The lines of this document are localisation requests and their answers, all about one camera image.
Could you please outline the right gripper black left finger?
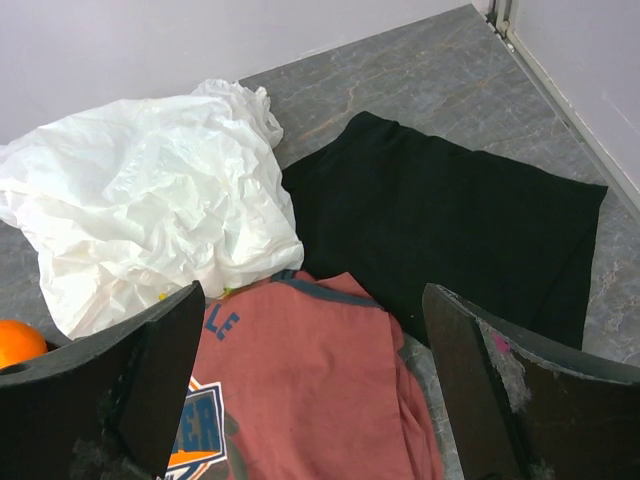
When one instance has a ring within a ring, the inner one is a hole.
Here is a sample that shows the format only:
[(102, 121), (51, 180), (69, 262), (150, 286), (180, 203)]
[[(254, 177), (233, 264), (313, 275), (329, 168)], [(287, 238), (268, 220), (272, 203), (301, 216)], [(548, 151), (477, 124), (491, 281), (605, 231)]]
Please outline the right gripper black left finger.
[(198, 282), (1, 372), (4, 479), (157, 479), (167, 470), (204, 317)]

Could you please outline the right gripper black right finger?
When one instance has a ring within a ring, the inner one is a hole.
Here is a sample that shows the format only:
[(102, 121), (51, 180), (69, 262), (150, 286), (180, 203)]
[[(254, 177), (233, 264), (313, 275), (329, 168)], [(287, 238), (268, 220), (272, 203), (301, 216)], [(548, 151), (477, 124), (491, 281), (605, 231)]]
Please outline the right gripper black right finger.
[(422, 297), (467, 479), (636, 479), (639, 370), (498, 318), (446, 288)]

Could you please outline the white plastic bag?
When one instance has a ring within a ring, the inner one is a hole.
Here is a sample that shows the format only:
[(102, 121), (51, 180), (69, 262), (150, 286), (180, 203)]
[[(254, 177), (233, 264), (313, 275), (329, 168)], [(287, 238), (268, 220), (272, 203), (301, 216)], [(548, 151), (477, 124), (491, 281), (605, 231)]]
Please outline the white plastic bag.
[(1, 218), (36, 251), (57, 329), (89, 336), (192, 282), (215, 299), (300, 267), (283, 135), (266, 89), (210, 79), (4, 145)]

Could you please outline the orange fruit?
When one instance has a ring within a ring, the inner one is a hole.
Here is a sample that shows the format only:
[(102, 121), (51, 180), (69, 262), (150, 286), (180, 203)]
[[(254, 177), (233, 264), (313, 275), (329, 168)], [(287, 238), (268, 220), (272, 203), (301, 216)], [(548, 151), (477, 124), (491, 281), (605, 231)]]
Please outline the orange fruit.
[(0, 321), (0, 368), (22, 363), (48, 352), (45, 338), (35, 328), (17, 320)]

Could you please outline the red printed t-shirt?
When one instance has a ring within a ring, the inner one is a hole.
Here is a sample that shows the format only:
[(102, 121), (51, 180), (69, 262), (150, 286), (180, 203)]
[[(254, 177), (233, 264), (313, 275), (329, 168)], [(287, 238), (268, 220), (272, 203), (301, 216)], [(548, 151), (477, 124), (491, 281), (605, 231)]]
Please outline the red printed t-shirt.
[(284, 271), (205, 311), (169, 479), (440, 479), (397, 320), (349, 274)]

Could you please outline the black folded cloth right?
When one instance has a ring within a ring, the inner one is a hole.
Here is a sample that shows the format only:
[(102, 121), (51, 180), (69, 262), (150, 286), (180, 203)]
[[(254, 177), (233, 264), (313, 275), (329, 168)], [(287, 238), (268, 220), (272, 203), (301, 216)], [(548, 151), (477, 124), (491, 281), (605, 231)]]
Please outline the black folded cloth right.
[(369, 112), (288, 166), (304, 269), (342, 273), (427, 341), (437, 284), (572, 348), (583, 343), (606, 188), (473, 151)]

